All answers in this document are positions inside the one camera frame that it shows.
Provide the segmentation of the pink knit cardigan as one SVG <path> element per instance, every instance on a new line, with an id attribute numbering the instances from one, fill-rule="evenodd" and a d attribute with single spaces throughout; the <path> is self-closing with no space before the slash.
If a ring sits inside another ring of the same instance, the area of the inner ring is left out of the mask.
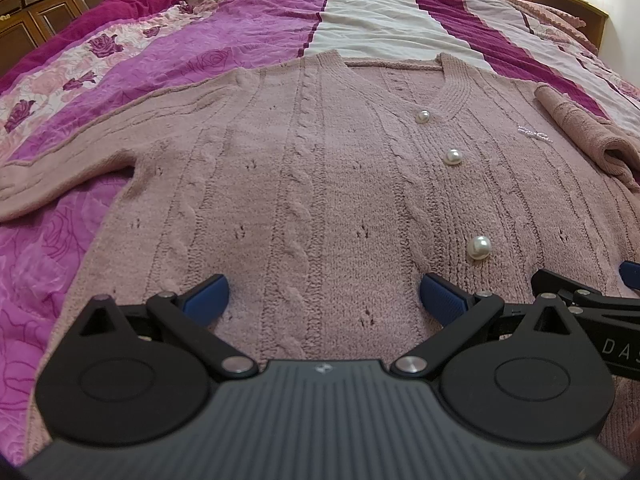
<path id="1" fill-rule="evenodd" d="M 639 255 L 638 134 L 446 53 L 332 51 L 154 91 L 3 165 L 1 217 L 122 168 L 54 341 L 93 295 L 221 273 L 217 335 L 256 361 L 391 361 L 434 333 L 427 272 L 517 302 L 540 268 L 623 296 Z"/>

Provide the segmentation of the pink crochet pillow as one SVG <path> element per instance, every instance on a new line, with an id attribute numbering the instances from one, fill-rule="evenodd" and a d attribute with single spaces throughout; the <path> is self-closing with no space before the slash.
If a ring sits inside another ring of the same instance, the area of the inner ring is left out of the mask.
<path id="1" fill-rule="evenodd" d="M 553 6 L 545 6 L 544 4 L 527 0 L 522 0 L 521 5 L 524 6 L 528 13 L 535 15 L 541 21 L 562 21 L 576 29 L 581 29 L 586 26 L 586 22 L 581 18 L 563 10 L 555 9 Z"/>

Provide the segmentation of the magenta velvet pillow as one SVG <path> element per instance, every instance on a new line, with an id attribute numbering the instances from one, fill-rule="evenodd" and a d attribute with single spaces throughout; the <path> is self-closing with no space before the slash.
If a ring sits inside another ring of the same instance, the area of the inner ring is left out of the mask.
<path id="1" fill-rule="evenodd" d="M 103 0 L 72 21 L 62 32 L 46 41 L 42 46 L 23 56 L 1 77 L 1 92 L 6 92 L 14 80 L 30 70 L 46 64 L 50 58 L 68 48 L 74 42 L 84 40 L 107 25 L 141 21 L 153 14 L 163 12 L 180 0 Z"/>

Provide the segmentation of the striped purple floral bedspread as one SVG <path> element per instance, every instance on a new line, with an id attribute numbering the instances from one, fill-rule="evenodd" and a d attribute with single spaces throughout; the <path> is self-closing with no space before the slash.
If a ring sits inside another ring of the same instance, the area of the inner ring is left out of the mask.
<path id="1" fill-rule="evenodd" d="M 349 58 L 429 60 L 449 52 L 552 84 L 623 128 L 639 128 L 639 90 L 522 0 L 180 0 L 107 25 L 1 92 L 1 158 L 31 159 L 99 114 L 152 90 L 337 50 Z M 124 174 L 69 192 L 1 229 L 1 452 L 30 448 L 35 374 L 66 292 Z"/>

